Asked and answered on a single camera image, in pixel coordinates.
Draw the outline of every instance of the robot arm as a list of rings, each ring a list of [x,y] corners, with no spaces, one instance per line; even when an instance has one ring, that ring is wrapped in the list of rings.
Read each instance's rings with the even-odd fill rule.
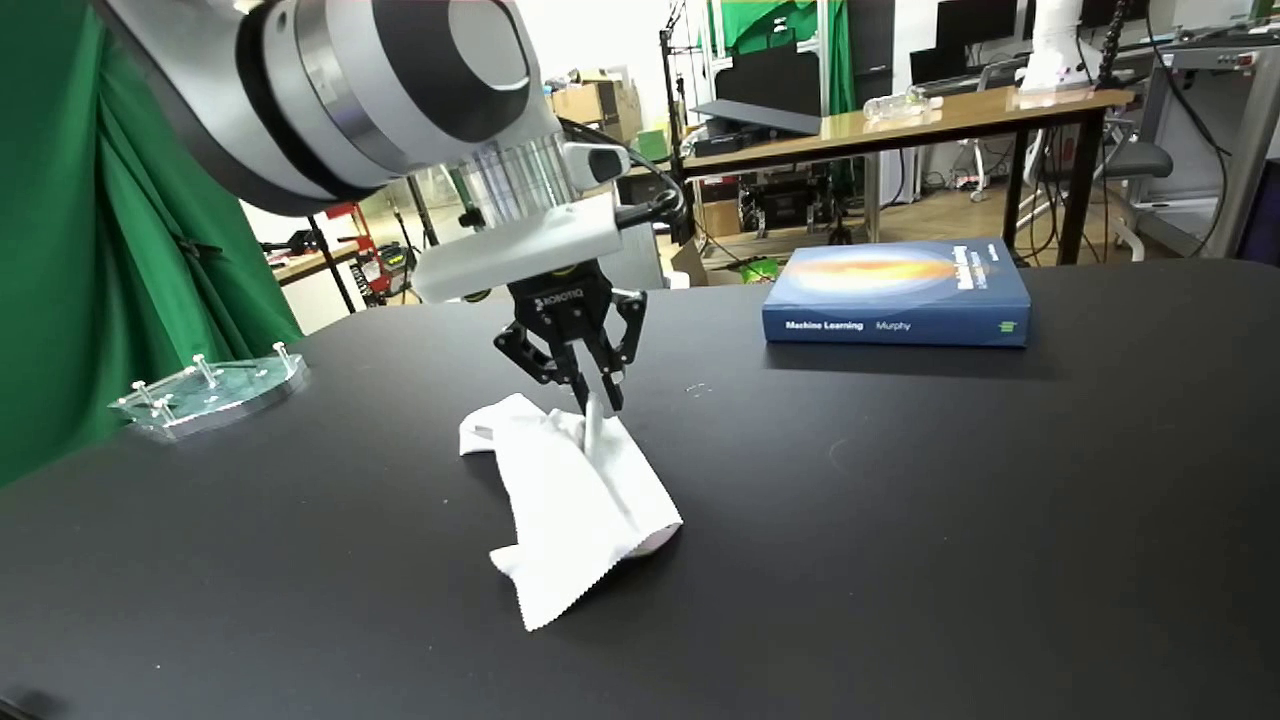
[[[596,268],[619,218],[608,194],[577,199],[592,172],[568,166],[584,154],[564,151],[511,0],[95,2],[153,65],[202,165],[248,202],[301,217],[460,165],[483,231],[424,261],[424,295],[508,285],[517,325],[498,347],[535,378],[571,385],[579,404],[619,408],[645,300],[615,295]],[[629,318],[619,345],[605,336],[608,307]],[[590,392],[577,356],[600,365],[605,392]]]

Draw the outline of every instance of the black tabletop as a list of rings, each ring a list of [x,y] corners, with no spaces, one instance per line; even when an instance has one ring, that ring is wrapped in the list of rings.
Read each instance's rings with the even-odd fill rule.
[[[689,528],[523,637],[466,413],[502,307],[363,311],[316,385],[0,492],[0,691],[89,720],[1280,714],[1280,277],[1033,273],[1028,351],[769,347],[651,295],[629,426]]]

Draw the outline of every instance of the white folded paper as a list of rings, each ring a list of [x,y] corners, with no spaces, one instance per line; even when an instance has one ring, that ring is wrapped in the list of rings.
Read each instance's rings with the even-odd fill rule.
[[[564,614],[611,562],[666,549],[684,525],[634,432],[508,395],[460,425],[460,451],[498,451],[517,544],[488,559],[517,583],[527,630]]]

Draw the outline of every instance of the transparent plastic object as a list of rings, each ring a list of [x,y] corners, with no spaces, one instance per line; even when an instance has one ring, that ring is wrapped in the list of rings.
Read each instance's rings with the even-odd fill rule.
[[[248,420],[309,385],[304,356],[277,345],[277,356],[207,365],[191,356],[188,368],[145,385],[113,408],[147,438],[178,443],[186,436]]]
[[[873,129],[907,129],[907,125],[934,125],[946,116],[941,97],[924,97],[924,86],[907,86],[899,97],[873,97],[865,104]]]

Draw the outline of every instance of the book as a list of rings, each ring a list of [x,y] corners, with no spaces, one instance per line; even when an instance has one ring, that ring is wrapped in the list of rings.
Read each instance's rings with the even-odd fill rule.
[[[1006,240],[795,246],[766,300],[773,345],[1023,347],[1033,291]]]

